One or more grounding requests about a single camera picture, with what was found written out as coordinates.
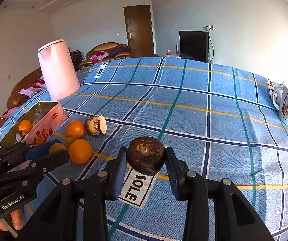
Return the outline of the orange fruit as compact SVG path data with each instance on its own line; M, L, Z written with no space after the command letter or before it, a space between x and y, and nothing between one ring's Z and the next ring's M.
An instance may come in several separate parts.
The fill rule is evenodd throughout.
M61 151L61 150L67 150L65 145L63 145L62 143L54 143L50 149L49 149L49 154L55 154L57 153L58 151Z
M92 156L92 146L88 141L78 139L69 145L68 153L74 164L85 164Z
M85 133L84 124L79 120L71 121L65 128L65 135L67 138L75 137L82 138Z

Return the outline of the dark brown round fruit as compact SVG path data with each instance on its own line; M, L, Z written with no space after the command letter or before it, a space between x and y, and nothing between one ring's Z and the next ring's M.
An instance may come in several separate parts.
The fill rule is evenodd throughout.
M135 138L129 145L126 160L137 172L154 176L165 163L165 146L152 137Z

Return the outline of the brown leather sofa left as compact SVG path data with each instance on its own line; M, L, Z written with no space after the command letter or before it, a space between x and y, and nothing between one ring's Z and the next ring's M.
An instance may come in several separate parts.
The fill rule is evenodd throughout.
M43 80L41 68L37 68L26 75L14 86L7 100L8 110L22 106L33 96L33 92L39 92L37 87L41 90L47 87Z

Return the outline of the brown leather sofa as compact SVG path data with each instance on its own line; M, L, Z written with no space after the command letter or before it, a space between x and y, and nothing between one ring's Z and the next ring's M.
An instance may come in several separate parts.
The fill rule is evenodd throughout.
M22 106L33 96L33 92L39 92L37 87L41 90L47 87L43 80L41 68L37 68L26 75L14 86L7 100L8 110Z
M79 64L78 69L81 70L96 63L131 57L132 53L128 45L118 42L105 42L88 51L86 59Z

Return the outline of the pink flowered cushion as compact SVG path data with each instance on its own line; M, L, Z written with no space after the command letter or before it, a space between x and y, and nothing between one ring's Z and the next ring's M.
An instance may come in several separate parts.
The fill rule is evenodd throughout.
M25 95L29 98L32 98L39 91L42 91L42 88L37 84L30 84L24 88L22 88L18 93L21 95Z

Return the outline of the blue plaid tablecloth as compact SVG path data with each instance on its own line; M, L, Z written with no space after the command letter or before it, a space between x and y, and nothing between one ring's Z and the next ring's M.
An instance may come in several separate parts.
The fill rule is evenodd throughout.
M61 100L66 120L52 135L68 143L66 126L104 116L107 132L84 135L93 154L46 173L30 217L68 177L89 178L137 137L153 137L208 180L231 179L274 240L288 239L288 126L272 102L282 86L260 75L179 58L130 58L77 73L80 88Z

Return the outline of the pink electric kettle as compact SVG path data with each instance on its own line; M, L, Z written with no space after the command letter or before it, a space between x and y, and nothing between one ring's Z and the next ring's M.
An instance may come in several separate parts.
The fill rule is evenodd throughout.
M43 45L38 49L37 55L51 100L62 100L80 88L68 45L64 39Z

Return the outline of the brown leather sofa far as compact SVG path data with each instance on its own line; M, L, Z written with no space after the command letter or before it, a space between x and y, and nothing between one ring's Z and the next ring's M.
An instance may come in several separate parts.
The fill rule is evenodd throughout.
M88 51L86 59L79 64L78 69L81 70L96 63L131 57L132 53L128 45L118 42L105 42Z

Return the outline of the black television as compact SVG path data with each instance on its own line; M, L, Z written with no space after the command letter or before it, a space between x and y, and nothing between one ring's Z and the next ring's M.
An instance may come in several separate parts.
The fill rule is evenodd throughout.
M209 62L209 33L205 31L179 31L180 56Z

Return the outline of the brown wooden door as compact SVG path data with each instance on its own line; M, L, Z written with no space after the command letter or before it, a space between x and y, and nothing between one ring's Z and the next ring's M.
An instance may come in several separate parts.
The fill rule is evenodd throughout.
M124 7L128 45L133 57L152 57L154 42L149 5Z

